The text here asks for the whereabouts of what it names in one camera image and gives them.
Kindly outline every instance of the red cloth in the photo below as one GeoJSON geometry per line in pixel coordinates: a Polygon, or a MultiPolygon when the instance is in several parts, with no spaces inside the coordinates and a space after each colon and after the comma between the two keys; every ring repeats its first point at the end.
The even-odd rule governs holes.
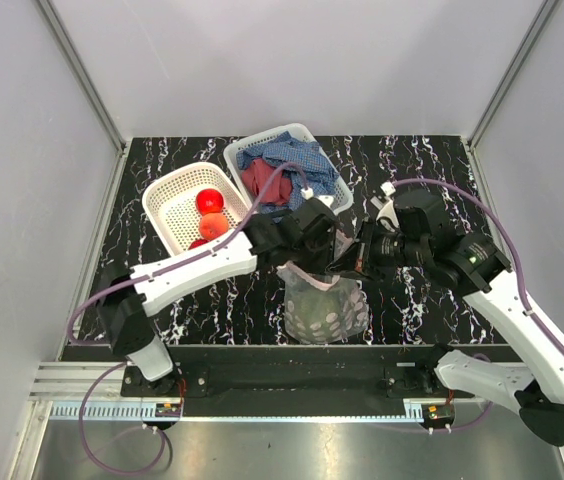
{"type": "MultiPolygon", "coordinates": [[[[260,193],[260,188],[264,186],[275,168],[266,163],[261,158],[256,158],[251,162],[249,168],[242,172],[242,181],[247,190],[253,195],[260,193]]],[[[262,197],[262,203],[273,205],[286,205],[291,198],[291,179],[282,176],[282,172],[278,173],[273,183],[262,197]]]]}

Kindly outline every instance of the drawstring bag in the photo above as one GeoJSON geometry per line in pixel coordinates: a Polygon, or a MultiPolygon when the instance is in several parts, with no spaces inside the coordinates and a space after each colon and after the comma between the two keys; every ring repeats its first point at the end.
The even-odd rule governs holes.
{"type": "MultiPolygon", "coordinates": [[[[351,240],[338,232],[336,256],[351,240]]],[[[304,344],[342,341],[366,330],[369,307],[356,280],[339,275],[310,275],[287,262],[279,267],[284,280],[284,327],[304,344]]]]}

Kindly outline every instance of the folded clothes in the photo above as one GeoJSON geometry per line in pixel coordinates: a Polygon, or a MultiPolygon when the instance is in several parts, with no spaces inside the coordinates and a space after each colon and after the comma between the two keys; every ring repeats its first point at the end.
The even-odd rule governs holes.
{"type": "MultiPolygon", "coordinates": [[[[284,132],[267,143],[260,143],[241,150],[237,154],[238,167],[246,170],[257,158],[262,158],[268,165],[278,167],[286,162],[300,165],[306,173],[309,187],[315,195],[334,195],[335,182],[340,176],[329,159],[320,153],[318,142],[303,142],[284,132]]],[[[293,190],[286,208],[297,209],[304,199],[301,190],[304,188],[302,177],[292,167],[285,169],[284,177],[291,180],[293,190]]],[[[285,207],[264,205],[262,212],[271,212],[285,207]]]]}
{"type": "MultiPolygon", "coordinates": [[[[260,194],[260,188],[264,186],[269,177],[273,174],[273,168],[262,158],[256,158],[251,162],[249,168],[242,172],[244,186],[253,195],[260,194]]],[[[282,172],[276,175],[273,183],[262,197],[263,204],[273,204],[277,206],[286,205],[291,198],[291,179],[282,176],[282,172]]]]}

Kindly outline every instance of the red fruit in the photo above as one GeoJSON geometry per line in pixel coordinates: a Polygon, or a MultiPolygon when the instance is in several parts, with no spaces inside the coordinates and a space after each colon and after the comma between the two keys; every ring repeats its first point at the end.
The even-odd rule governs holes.
{"type": "Polygon", "coordinates": [[[204,245],[205,243],[209,243],[208,240],[204,240],[203,238],[198,238],[194,240],[191,245],[189,245],[189,250],[193,250],[195,247],[199,247],[200,245],[204,245]]]}
{"type": "Polygon", "coordinates": [[[195,197],[195,206],[202,215],[220,213],[224,208],[224,197],[215,188],[205,188],[195,197]]]}
{"type": "Polygon", "coordinates": [[[200,220],[200,235],[215,240],[229,231],[229,221],[221,213],[209,213],[200,220]]]}

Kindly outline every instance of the white wall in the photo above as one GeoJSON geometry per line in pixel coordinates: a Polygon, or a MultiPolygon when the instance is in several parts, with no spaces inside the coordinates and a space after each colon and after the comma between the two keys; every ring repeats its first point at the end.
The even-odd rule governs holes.
{"type": "Polygon", "coordinates": [[[478,154],[529,291],[564,330],[564,2],[478,154]]]}
{"type": "Polygon", "coordinates": [[[54,0],[125,137],[470,134],[541,0],[54,0]]]}
{"type": "Polygon", "coordinates": [[[0,0],[0,478],[115,161],[32,1],[0,0]]]}

